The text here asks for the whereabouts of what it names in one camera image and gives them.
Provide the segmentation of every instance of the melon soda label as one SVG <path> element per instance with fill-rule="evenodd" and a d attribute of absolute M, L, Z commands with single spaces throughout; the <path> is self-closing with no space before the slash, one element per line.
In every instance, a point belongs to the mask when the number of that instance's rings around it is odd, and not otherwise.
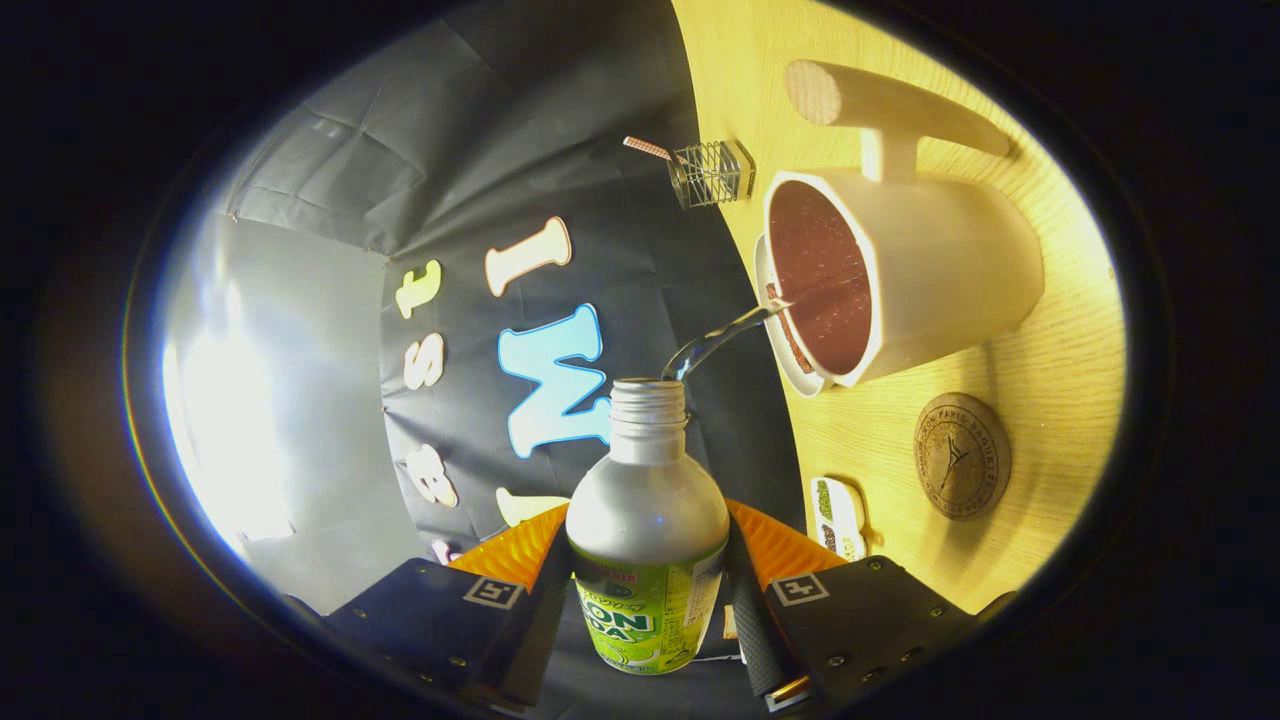
<path fill-rule="evenodd" d="M 698 653 L 719 592 L 722 543 L 703 557 L 632 565 L 575 548 L 579 602 L 595 652 L 636 675 L 684 667 Z"/>

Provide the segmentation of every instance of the white mug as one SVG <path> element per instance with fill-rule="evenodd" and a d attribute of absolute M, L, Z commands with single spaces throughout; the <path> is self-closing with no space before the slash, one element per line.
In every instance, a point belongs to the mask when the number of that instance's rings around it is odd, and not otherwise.
<path fill-rule="evenodd" d="M 819 377 L 849 387 L 1027 318 L 1044 292 L 1039 238 L 1027 219 L 995 188 L 915 174 L 920 136 L 1002 154 L 1007 143 L 995 126 L 852 68 L 797 61 L 787 90 L 810 120 L 864 128 L 861 170 L 783 170 L 764 196 L 767 254 L 785 299 L 815 278 L 864 274 L 783 311 Z M 814 255 L 817 246 L 831 252 Z"/>

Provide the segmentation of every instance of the wooden surface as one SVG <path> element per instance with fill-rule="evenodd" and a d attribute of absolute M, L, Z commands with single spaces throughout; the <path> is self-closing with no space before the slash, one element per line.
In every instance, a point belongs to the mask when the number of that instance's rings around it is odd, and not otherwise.
<path fill-rule="evenodd" d="M 1010 136 L 1014 149 L 1005 158 L 925 138 L 919 172 L 991 184 L 1036 228 L 1046 288 L 1023 327 L 865 386 L 835 387 L 808 400 L 786 387 L 803 478 L 828 475 L 858 487 L 867 501 L 870 551 L 978 611 L 1025 583 L 1059 546 L 1093 492 L 1115 437 L 1125 382 L 1124 316 L 1097 225 L 1065 174 L 1012 118 L 879 29 L 804 0 L 675 0 L 675 6 L 701 141 L 737 138 L 756 163 L 753 197 L 721 208 L 749 274 L 764 227 L 760 199 L 774 173 L 859 161 L 858 129 L 814 126 L 791 106 L 783 87 L 791 60 L 840 63 L 916 85 Z M 1005 497 L 995 511 L 966 523 L 933 509 L 913 462 L 916 418 L 945 392 L 989 405 L 1012 443 Z M 803 492 L 803 478 L 776 480 Z"/>

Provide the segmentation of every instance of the white wall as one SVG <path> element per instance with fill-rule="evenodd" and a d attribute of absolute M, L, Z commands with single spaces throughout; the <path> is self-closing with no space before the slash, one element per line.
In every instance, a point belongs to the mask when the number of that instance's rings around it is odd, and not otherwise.
<path fill-rule="evenodd" d="M 173 263 L 166 405 L 232 547 L 321 614 L 428 556 L 381 418 L 384 259 L 211 214 Z"/>

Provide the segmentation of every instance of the metal sponge holder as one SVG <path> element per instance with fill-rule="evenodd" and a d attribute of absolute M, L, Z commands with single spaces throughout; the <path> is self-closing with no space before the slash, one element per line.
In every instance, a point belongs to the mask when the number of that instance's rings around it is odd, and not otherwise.
<path fill-rule="evenodd" d="M 751 196 L 755 165 L 742 143 L 704 142 L 676 150 L 667 160 L 671 187 L 685 210 Z"/>

